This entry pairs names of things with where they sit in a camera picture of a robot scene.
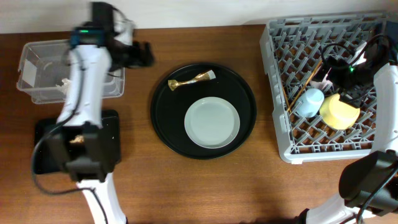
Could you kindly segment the pink cup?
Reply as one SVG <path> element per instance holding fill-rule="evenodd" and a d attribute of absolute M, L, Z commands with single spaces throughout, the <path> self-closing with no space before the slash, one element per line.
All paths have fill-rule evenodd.
<path fill-rule="evenodd" d="M 333 85 L 333 83 L 329 81 L 328 75 L 329 71 L 319 70 L 310 81 L 310 85 L 313 88 L 319 89 L 321 91 L 326 91 L 327 88 Z"/>

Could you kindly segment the yellow bowl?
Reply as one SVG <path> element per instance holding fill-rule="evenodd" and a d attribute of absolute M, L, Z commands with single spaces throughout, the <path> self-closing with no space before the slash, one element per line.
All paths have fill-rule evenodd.
<path fill-rule="evenodd" d="M 354 125 L 359 118 L 360 109 L 340 101 L 340 95 L 334 94 L 324 99 L 319 113 L 325 124 L 337 130 L 345 130 Z"/>

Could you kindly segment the wooden chopstick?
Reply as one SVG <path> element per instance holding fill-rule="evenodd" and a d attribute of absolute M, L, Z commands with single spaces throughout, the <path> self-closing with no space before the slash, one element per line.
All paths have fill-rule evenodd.
<path fill-rule="evenodd" d="M 307 85 L 310 83 L 310 81 L 313 79 L 313 77 L 315 76 L 315 74 L 318 72 L 319 68 L 321 67 L 323 61 L 322 59 L 319 60 L 317 66 L 314 68 L 314 70 L 312 71 L 312 73 L 310 74 L 310 76 L 306 79 L 303 87 L 301 88 L 301 90 L 298 92 L 297 96 L 294 98 L 294 100 L 292 101 L 292 103 L 290 104 L 290 106 L 288 107 L 288 111 L 291 113 L 292 108 L 295 104 L 295 102 L 299 99 L 299 97 L 301 96 L 301 94 L 305 91 L 305 89 L 307 88 Z"/>
<path fill-rule="evenodd" d="M 283 92 L 283 95 L 284 95 L 284 100 L 285 100 L 285 104 L 286 104 L 287 110 L 289 111 L 290 110 L 290 104 L 289 104 L 289 100 L 287 98 L 287 94 L 285 92 L 285 88 L 283 86 L 282 86 L 282 92 Z"/>

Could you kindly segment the light blue cup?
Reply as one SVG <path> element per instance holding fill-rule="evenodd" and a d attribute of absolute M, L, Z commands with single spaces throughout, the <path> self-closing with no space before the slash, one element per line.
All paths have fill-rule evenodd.
<path fill-rule="evenodd" d="M 299 103 L 296 110 L 297 114 L 304 118 L 314 117 L 318 113 L 324 99 L 325 97 L 321 90 L 317 88 L 308 89 L 297 100 Z"/>

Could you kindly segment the white tissue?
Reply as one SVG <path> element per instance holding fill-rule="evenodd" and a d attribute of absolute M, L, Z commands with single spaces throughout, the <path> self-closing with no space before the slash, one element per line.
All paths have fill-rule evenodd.
<path fill-rule="evenodd" d="M 59 91 L 61 91 L 64 95 L 68 94 L 69 91 L 69 87 L 71 84 L 71 80 L 69 80 L 68 78 L 63 78 L 62 79 L 62 85 L 55 85 Z"/>

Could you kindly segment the gold foil wrapper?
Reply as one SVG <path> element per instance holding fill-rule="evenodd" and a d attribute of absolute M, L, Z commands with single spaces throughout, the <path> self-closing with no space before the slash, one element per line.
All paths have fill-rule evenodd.
<path fill-rule="evenodd" d="M 183 82 L 179 82 L 179 81 L 176 81 L 176 80 L 168 80 L 167 84 L 168 84 L 169 88 L 172 91 L 174 91 L 180 86 L 187 86 L 187 85 L 191 85 L 191 84 L 194 84 L 194 83 L 197 83 L 197 82 L 213 80 L 215 78 L 216 78 L 215 72 L 212 71 L 212 70 L 209 70 L 207 72 L 198 74 L 197 76 L 195 76 L 191 80 L 187 80 L 187 81 L 183 81 Z"/>

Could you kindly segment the food scraps and rice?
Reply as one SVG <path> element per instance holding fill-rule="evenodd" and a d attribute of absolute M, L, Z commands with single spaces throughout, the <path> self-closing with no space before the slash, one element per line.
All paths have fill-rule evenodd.
<path fill-rule="evenodd" d="M 84 136 L 79 134 L 76 135 L 72 140 L 69 141 L 70 144 L 83 145 L 85 143 Z"/>

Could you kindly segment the grey plate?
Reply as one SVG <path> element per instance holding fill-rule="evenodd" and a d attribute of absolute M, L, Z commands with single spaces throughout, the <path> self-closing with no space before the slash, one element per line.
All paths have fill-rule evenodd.
<path fill-rule="evenodd" d="M 214 96 L 194 102 L 184 117 L 185 132 L 190 140 L 206 149 L 227 146 L 237 137 L 240 125 L 236 108 Z"/>

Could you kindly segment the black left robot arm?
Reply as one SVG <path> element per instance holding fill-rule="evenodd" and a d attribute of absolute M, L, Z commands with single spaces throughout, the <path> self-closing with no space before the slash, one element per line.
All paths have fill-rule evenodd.
<path fill-rule="evenodd" d="M 116 133 L 103 126 L 103 83 L 120 68 L 149 67 L 150 44 L 133 39 L 134 23 L 92 20 L 70 37 L 70 79 L 67 98 L 53 129 L 42 138 L 59 170 L 82 192 L 95 223 L 127 223 L 114 186 L 113 172 L 121 160 Z"/>

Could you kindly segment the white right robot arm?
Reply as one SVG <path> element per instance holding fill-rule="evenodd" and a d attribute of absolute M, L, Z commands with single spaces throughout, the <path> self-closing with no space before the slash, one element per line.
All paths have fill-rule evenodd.
<path fill-rule="evenodd" d="M 369 155 L 348 165 L 339 192 L 323 205 L 305 209 L 296 223 L 363 223 L 364 219 L 397 213 L 397 22 L 387 21 L 346 62 L 322 58 L 317 81 L 342 88 L 341 106 L 358 106 L 368 95 L 359 88 L 374 88 L 377 96 L 376 132 Z"/>

